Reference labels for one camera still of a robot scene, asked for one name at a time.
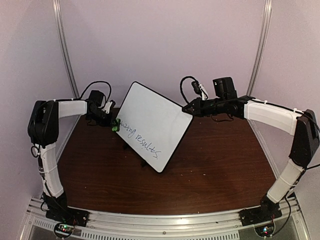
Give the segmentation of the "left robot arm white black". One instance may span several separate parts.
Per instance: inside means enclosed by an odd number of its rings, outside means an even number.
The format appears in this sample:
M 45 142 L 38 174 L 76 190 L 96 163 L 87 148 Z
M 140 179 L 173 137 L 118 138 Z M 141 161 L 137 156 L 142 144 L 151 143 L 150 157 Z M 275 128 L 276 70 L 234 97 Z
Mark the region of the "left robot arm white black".
M 52 213 L 61 222 L 72 218 L 67 196 L 59 177 L 56 145 L 60 133 L 59 120 L 85 116 L 101 127 L 112 126 L 114 100 L 103 102 L 104 94 L 92 90 L 87 99 L 53 99 L 35 102 L 27 133 L 32 143 L 31 153 L 38 159 L 38 171 L 42 178 L 43 198 Z

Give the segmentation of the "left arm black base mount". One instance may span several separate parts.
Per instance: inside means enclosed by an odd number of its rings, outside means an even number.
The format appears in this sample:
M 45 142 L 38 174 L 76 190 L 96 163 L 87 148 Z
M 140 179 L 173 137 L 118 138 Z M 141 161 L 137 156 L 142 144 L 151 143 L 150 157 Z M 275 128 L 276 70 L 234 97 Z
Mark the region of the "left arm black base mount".
M 89 212 L 86 210 L 67 207 L 63 210 L 57 205 L 47 205 L 46 218 L 61 222 L 71 226 L 86 227 L 89 217 Z

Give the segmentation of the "aluminium front frame rail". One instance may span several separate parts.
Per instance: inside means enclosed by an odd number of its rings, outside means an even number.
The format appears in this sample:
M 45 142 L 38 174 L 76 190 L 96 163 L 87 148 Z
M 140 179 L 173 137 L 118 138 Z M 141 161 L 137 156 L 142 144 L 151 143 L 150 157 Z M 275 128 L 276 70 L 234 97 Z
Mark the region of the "aluminium front frame rail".
M 122 148 L 117 136 L 103 143 L 71 137 L 59 152 L 58 166 L 70 207 L 89 212 L 85 227 L 74 226 L 68 238 L 54 234 L 55 220 L 46 218 L 42 200 L 32 198 L 21 234 L 23 240 L 266 240 L 256 226 L 274 224 L 277 240 L 307 240 L 309 234 L 295 197 L 280 202 L 282 216 L 242 226 L 243 204 L 257 198 L 253 178 L 239 157 L 203 159 L 186 167 L 191 155 L 176 152 L 162 173 L 138 166 L 138 155 Z

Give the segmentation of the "left circuit board with leds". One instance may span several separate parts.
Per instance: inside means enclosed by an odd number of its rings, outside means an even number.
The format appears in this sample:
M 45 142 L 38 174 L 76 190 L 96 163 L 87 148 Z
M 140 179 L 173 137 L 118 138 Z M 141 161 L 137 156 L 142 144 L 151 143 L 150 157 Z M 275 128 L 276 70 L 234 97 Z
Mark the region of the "left circuit board with leds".
M 75 230 L 74 226 L 67 225 L 63 222 L 57 223 L 53 228 L 53 233 L 56 235 L 56 237 L 60 239 L 65 239 L 70 237 Z

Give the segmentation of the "white whiteboard with writing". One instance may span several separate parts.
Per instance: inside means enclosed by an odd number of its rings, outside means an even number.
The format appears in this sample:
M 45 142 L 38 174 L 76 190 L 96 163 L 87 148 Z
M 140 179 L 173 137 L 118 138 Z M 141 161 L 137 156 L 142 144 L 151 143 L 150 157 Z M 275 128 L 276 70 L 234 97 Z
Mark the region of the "white whiteboard with writing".
M 133 82 L 119 108 L 117 134 L 156 172 L 161 173 L 194 117 L 149 87 Z

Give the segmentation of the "circuit board with leds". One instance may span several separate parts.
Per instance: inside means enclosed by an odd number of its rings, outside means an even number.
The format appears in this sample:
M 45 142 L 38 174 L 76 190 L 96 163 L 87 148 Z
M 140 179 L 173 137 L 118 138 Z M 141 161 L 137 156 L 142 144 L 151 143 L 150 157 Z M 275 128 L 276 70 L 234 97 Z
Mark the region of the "circuit board with leds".
M 258 225 L 254 227 L 255 233 L 261 238 L 270 237 L 275 231 L 274 224 Z
M 70 237 L 75 230 L 74 226 L 67 225 L 63 222 L 57 223 L 53 228 L 53 233 L 56 235 L 56 237 L 60 239 L 65 239 Z

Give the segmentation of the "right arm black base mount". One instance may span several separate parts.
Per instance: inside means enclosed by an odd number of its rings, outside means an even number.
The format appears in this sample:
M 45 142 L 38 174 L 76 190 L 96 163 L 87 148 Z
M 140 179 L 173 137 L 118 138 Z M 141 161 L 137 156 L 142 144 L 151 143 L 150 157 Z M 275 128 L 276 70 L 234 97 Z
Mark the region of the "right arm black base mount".
M 271 209 L 261 205 L 254 208 L 243 209 L 239 211 L 238 214 L 242 226 L 249 226 L 268 222 L 274 218 L 280 218 L 282 216 L 282 211 L 278 205 Z

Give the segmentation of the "right circuit board with leds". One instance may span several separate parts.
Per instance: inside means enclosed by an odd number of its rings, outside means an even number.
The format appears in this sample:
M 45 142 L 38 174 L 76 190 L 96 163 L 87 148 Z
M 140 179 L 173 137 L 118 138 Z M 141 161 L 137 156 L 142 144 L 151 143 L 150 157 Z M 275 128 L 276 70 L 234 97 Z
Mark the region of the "right circuit board with leds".
M 254 227 L 255 233 L 261 238 L 270 237 L 275 231 L 274 224 L 258 225 Z

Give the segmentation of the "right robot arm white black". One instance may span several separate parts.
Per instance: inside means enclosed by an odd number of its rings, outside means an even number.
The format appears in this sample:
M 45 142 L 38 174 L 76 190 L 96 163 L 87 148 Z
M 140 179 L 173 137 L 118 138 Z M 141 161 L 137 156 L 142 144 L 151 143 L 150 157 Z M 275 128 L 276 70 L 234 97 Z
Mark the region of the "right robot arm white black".
M 205 87 L 193 76 L 185 76 L 179 84 L 186 105 L 184 113 L 194 117 L 226 115 L 246 120 L 267 156 L 276 180 L 261 199 L 256 210 L 259 220 L 266 221 L 278 204 L 293 192 L 320 146 L 320 128 L 315 113 L 261 100 L 250 95 L 238 96 L 231 77 L 212 81 L 215 98 L 209 98 Z

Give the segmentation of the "left aluminium corner post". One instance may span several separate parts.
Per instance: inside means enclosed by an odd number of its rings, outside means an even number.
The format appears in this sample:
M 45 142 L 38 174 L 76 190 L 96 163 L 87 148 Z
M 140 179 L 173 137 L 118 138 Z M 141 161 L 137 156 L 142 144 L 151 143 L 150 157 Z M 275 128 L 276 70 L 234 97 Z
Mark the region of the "left aluminium corner post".
M 53 6 L 53 14 L 54 14 L 54 18 L 55 18 L 55 23 L 56 23 L 56 27 L 57 27 L 59 44 L 60 44 L 61 53 L 62 53 L 62 59 L 64 62 L 66 74 L 67 74 L 67 79 L 69 81 L 73 97 L 79 98 L 80 93 L 79 93 L 77 83 L 75 80 L 74 71 L 73 71 L 73 67 L 72 67 L 72 63 L 71 63 L 71 59 L 70 59 L 70 54 L 68 51 L 66 34 L 65 34 L 65 30 L 64 30 L 63 17 L 62 17 L 62 11 L 61 11 L 61 1 L 60 0 L 53 0 L 52 6 Z

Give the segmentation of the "aluminium corner post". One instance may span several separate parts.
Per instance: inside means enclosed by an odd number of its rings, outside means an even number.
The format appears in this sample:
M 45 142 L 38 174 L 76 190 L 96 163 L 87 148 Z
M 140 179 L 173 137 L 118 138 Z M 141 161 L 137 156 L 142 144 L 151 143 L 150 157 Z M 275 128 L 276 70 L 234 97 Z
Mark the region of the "aluminium corner post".
M 61 11 L 61 1 L 60 0 L 53 0 L 52 6 L 53 6 L 53 14 L 54 14 L 54 18 L 55 18 L 55 23 L 56 23 L 56 27 L 57 27 L 59 44 L 60 44 L 61 53 L 62 53 L 62 59 L 64 62 L 66 74 L 67 74 L 67 79 L 69 81 L 73 97 L 79 98 L 80 93 L 79 93 L 77 83 L 75 80 L 74 71 L 73 71 L 73 67 L 72 67 L 72 63 L 71 63 L 71 59 L 70 59 L 70 54 L 68 51 L 66 34 L 65 34 L 65 30 L 64 30 L 63 17 L 62 17 L 62 11 Z
M 265 0 L 264 1 L 264 8 L 263 8 L 263 14 L 262 14 L 262 22 L 261 22 L 261 28 L 260 28 L 260 34 L 259 34 L 259 40 L 256 50 L 256 55 L 253 63 L 253 68 L 249 80 L 249 85 L 247 88 L 246 94 L 248 96 L 251 96 L 254 91 L 255 84 L 258 79 L 260 67 L 263 60 L 263 53 L 265 50 L 270 24 L 271 24 L 271 18 L 272 18 L 272 0 Z

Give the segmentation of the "right aluminium corner post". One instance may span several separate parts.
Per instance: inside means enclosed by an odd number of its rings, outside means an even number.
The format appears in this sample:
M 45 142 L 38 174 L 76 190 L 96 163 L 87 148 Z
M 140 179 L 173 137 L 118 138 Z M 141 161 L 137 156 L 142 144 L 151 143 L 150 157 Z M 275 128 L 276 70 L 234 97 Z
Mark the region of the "right aluminium corner post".
M 251 96 L 254 91 L 255 84 L 258 79 L 260 67 L 263 60 L 263 53 L 265 50 L 270 24 L 271 24 L 271 18 L 272 18 L 272 0 L 265 0 L 264 1 L 264 8 L 263 8 L 263 14 L 262 14 L 262 22 L 261 22 L 261 28 L 260 28 L 260 34 L 259 34 L 259 40 L 256 50 L 256 55 L 253 63 L 253 68 L 249 80 L 249 85 L 247 88 L 246 94 L 248 96 Z

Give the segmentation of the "black whiteboard stand foot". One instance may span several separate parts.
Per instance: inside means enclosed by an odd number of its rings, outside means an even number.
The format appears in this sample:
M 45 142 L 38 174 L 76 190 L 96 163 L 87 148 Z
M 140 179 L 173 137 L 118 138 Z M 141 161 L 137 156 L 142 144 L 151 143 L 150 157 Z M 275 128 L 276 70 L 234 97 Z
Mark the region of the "black whiteboard stand foot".
M 148 163 L 147 163 L 145 160 L 141 160 L 141 161 L 140 161 L 140 166 L 141 166 L 142 168 L 146 167 L 147 165 L 148 165 Z

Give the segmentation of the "green whiteboard eraser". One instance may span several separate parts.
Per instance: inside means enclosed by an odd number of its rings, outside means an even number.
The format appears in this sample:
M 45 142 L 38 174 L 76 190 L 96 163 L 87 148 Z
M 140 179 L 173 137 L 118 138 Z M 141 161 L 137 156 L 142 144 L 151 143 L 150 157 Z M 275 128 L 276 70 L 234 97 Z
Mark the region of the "green whiteboard eraser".
M 119 132 L 120 131 L 121 120 L 119 118 L 115 118 L 111 123 L 111 131 Z

